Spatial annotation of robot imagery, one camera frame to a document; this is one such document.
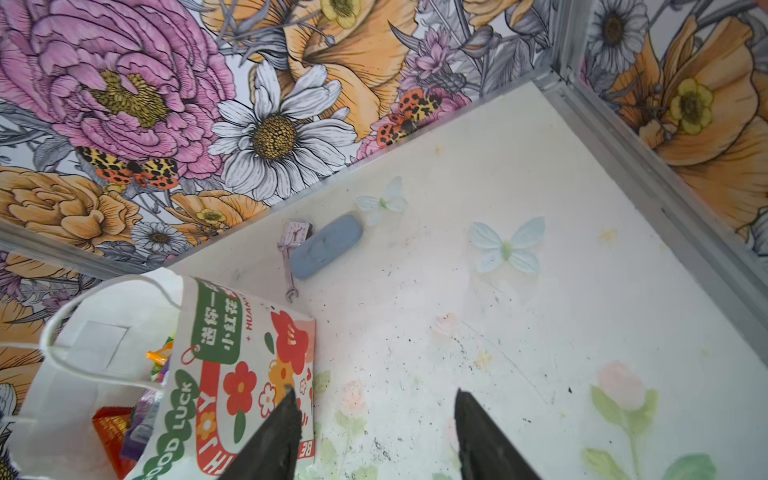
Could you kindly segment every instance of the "orange wrapper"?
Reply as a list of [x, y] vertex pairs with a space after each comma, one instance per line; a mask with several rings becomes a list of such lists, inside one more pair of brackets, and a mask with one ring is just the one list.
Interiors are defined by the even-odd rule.
[[96, 434], [101, 440], [107, 458], [109, 458], [114, 472], [118, 474], [119, 480], [123, 480], [136, 465], [133, 460], [120, 457], [125, 432], [131, 426], [131, 412], [133, 410], [133, 407], [104, 407], [99, 409], [93, 418]]

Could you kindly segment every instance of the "clock face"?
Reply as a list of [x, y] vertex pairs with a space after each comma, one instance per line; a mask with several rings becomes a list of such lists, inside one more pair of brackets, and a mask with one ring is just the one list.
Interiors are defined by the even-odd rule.
[[283, 231], [282, 247], [298, 247], [310, 232], [309, 222], [288, 222]]

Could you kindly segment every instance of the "white daisy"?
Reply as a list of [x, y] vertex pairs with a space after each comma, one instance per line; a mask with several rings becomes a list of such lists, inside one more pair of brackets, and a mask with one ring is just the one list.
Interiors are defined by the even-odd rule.
[[178, 254], [190, 246], [183, 233], [160, 222], [137, 223], [131, 231], [131, 238], [139, 247], [155, 253]]
[[225, 121], [214, 124], [220, 138], [208, 151], [229, 155], [222, 177], [230, 190], [271, 206], [341, 170], [345, 156], [337, 148], [354, 143], [357, 133], [344, 121], [346, 107], [318, 118], [341, 93], [341, 83], [326, 83], [327, 77], [326, 68], [315, 65], [281, 99], [275, 69], [264, 61], [256, 70], [252, 108], [219, 103]]
[[587, 29], [587, 45], [595, 63], [608, 73], [622, 73], [643, 50], [648, 32], [642, 0], [599, 0]]

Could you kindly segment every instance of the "gift bag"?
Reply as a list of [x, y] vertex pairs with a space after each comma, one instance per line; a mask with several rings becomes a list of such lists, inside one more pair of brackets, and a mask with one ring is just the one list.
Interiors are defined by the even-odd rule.
[[[93, 437], [92, 432], [89, 437], [83, 424], [90, 425], [91, 416], [101, 407], [133, 405], [143, 388], [161, 389], [163, 396], [149, 443], [127, 479], [194, 480], [221, 475], [289, 387], [295, 390], [302, 412], [297, 468], [313, 461], [314, 320], [249, 293], [162, 270], [160, 276], [152, 272], [104, 282], [64, 305], [49, 320], [41, 336], [43, 366], [47, 372], [41, 369], [44, 375], [40, 383], [36, 377], [29, 390], [33, 411], [22, 410], [22, 414], [31, 414], [36, 420], [24, 425], [28, 431], [18, 436], [21, 445], [12, 445], [12, 454], [15, 455], [15, 448], [21, 453], [17, 456], [23, 475], [26, 475], [27, 462], [33, 476], [56, 480], [116, 478], [113, 472], [103, 468], [106, 455], [101, 448], [100, 452], [93, 451], [93, 442], [88, 441]], [[150, 349], [160, 348], [166, 339], [166, 329], [159, 329], [154, 334], [156, 338], [149, 339], [145, 333], [154, 325], [151, 318], [150, 321], [134, 320], [137, 316], [147, 316], [140, 311], [143, 304], [136, 304], [134, 309], [115, 308], [115, 303], [125, 304], [126, 290], [135, 302], [141, 301], [136, 291], [155, 290], [156, 298], [152, 301], [167, 304], [166, 310], [158, 310], [160, 307], [148, 310], [149, 317], [153, 312], [161, 312], [158, 317], [167, 316], [168, 309], [174, 314], [177, 312], [173, 354], [163, 386], [147, 381], [151, 363], [135, 357], [141, 351], [147, 352], [150, 341], [154, 342]], [[50, 340], [58, 324], [70, 314], [71, 319], [52, 346]], [[158, 318], [158, 322], [167, 322], [167, 319]], [[101, 355], [109, 358], [104, 367], [94, 368], [97, 357], [93, 355], [86, 355], [89, 362], [81, 361], [83, 355], [78, 355], [81, 353], [78, 349], [87, 349], [94, 340], [78, 342], [78, 339], [98, 331], [98, 338], [111, 345], [110, 328], [125, 329], [125, 332], [115, 348], [108, 347], [106, 354]], [[64, 358], [62, 349], [67, 347], [70, 351]], [[144, 378], [126, 377], [127, 372], [138, 372], [137, 368], [126, 366], [127, 363], [142, 365], [144, 372], [131, 374]], [[83, 386], [97, 385], [96, 393], [83, 398], [69, 392], [68, 387], [77, 382]], [[47, 415], [51, 409], [66, 415]], [[58, 423], [47, 420], [48, 417], [55, 417]], [[46, 437], [58, 435], [63, 439], [66, 432], [82, 432], [76, 442], [81, 443], [82, 448], [72, 442], [49, 442], [45, 452], [35, 451]], [[64, 453], [56, 452], [56, 445], [60, 445]], [[50, 465], [50, 471], [41, 470], [41, 465]]]

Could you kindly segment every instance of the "green tag print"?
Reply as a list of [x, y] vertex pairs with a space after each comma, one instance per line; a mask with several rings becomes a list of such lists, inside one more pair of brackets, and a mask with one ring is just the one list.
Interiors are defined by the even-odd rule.
[[234, 364], [240, 358], [243, 306], [231, 290], [197, 281], [197, 311], [192, 327], [195, 357], [209, 362]]

